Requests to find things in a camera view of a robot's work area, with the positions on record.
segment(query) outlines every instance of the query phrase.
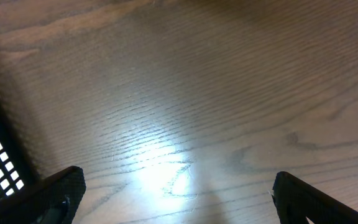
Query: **wood grain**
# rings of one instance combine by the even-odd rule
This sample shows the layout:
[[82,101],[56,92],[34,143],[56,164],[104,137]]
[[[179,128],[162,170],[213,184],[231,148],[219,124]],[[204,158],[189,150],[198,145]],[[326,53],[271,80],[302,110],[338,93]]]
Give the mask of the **wood grain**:
[[358,1],[2,0],[0,99],[75,223],[278,223],[280,170],[358,210]]

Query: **wooden table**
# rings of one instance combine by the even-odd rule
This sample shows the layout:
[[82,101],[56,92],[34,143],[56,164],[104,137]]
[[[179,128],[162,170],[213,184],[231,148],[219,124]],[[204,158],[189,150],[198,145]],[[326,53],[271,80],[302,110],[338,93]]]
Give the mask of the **wooden table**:
[[74,223],[278,223],[280,170],[358,210],[358,1],[0,0],[0,99]]

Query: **brown wooden surface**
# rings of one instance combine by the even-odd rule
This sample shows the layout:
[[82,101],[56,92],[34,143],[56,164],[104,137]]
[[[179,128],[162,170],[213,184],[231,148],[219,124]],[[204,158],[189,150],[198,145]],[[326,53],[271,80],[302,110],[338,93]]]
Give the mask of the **brown wooden surface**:
[[0,99],[75,223],[278,223],[280,170],[358,210],[358,1],[0,0]]

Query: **tabletop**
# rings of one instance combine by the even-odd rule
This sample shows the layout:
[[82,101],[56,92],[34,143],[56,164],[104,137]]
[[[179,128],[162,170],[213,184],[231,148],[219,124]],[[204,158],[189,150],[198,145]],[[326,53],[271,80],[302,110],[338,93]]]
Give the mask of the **tabletop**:
[[0,102],[74,223],[279,223],[281,170],[358,210],[358,1],[0,0]]

